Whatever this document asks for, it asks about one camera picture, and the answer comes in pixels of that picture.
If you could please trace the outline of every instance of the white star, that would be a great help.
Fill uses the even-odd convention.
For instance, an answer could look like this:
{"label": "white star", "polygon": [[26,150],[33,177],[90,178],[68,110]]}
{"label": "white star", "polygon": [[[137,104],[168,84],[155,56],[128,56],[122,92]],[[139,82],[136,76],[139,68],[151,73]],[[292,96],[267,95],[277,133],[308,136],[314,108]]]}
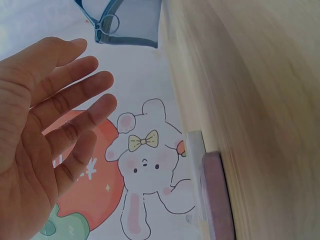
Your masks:
{"label": "white star", "polygon": [[106,185],[105,190],[107,190],[108,192],[110,191],[111,187],[109,186],[109,184]]}

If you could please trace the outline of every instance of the wood grain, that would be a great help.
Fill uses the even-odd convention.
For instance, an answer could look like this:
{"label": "wood grain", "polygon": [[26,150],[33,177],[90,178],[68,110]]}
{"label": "wood grain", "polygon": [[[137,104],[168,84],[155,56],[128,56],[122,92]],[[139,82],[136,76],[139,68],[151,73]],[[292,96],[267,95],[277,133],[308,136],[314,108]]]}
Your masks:
{"label": "wood grain", "polygon": [[220,151],[238,240],[320,239],[320,2],[164,0],[185,132]]}

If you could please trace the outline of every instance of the blue fabric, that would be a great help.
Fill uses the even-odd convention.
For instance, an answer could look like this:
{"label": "blue fabric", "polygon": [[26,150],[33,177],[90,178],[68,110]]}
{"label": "blue fabric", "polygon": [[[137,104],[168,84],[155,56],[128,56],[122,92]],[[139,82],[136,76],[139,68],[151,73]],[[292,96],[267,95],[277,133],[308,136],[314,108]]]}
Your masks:
{"label": "blue fabric", "polygon": [[87,13],[82,0],[74,1],[94,26],[97,43],[158,48],[162,0],[109,0],[99,20]]}

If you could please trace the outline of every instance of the bunny arm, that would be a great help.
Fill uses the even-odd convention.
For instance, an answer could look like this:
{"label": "bunny arm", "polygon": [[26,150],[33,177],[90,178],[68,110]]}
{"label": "bunny arm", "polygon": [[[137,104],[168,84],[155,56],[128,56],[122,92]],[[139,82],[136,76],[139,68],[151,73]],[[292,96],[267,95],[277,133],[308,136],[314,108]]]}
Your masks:
{"label": "bunny arm", "polygon": [[158,196],[165,209],[172,214],[186,214],[195,208],[190,179],[180,180],[176,186],[159,191]]}
{"label": "bunny arm", "polygon": [[168,122],[166,122],[165,128],[165,145],[170,149],[177,150],[178,145],[183,141],[182,133]]}
{"label": "bunny arm", "polygon": [[127,191],[121,214],[121,226],[124,234],[130,240],[146,240],[151,235],[147,223],[145,199],[142,193]]}

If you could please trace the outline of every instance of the finger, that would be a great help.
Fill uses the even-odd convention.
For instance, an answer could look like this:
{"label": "finger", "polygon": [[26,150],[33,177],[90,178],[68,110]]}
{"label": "finger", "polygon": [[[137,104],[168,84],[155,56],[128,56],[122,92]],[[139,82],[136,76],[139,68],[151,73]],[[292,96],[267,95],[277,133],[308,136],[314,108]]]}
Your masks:
{"label": "finger", "polygon": [[81,173],[86,169],[96,142],[96,134],[93,131],[85,131],[68,157],[54,169],[59,198],[77,181]]}
{"label": "finger", "polygon": [[52,159],[56,159],[59,154],[72,146],[84,131],[92,130],[105,121],[116,107],[116,98],[111,94],[105,94],[87,111],[49,132],[45,138],[50,146]]}
{"label": "finger", "polygon": [[27,88],[31,93],[35,86],[56,67],[71,63],[87,48],[87,41],[64,41],[46,37],[21,52],[0,62],[1,80]]}
{"label": "finger", "polygon": [[93,56],[86,56],[65,66],[57,67],[35,86],[31,98],[31,107],[41,103],[69,84],[91,74],[97,68],[98,60]]}
{"label": "finger", "polygon": [[109,89],[113,82],[111,73],[98,72],[36,105],[29,114],[34,117],[40,130],[43,131],[70,110]]}

